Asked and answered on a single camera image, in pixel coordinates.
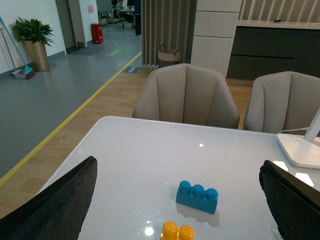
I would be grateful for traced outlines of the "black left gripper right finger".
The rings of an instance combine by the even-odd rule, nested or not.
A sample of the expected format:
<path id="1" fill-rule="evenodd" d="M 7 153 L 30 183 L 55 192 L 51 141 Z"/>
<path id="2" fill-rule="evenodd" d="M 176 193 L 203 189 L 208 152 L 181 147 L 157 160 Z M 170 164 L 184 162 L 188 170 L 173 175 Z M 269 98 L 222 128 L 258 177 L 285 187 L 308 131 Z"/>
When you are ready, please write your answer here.
<path id="1" fill-rule="evenodd" d="M 265 160 L 259 183 L 284 240 L 320 238 L 320 192 Z"/>

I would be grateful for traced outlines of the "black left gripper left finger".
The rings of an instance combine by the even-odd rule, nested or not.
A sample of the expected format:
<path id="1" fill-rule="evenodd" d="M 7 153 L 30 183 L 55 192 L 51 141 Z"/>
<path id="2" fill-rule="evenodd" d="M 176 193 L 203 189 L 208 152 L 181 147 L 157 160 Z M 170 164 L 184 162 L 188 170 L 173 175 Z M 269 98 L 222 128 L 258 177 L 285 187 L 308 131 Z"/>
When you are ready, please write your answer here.
<path id="1" fill-rule="evenodd" d="M 2 240 L 76 240 L 95 190 L 98 162 L 89 156 L 0 220 Z"/>

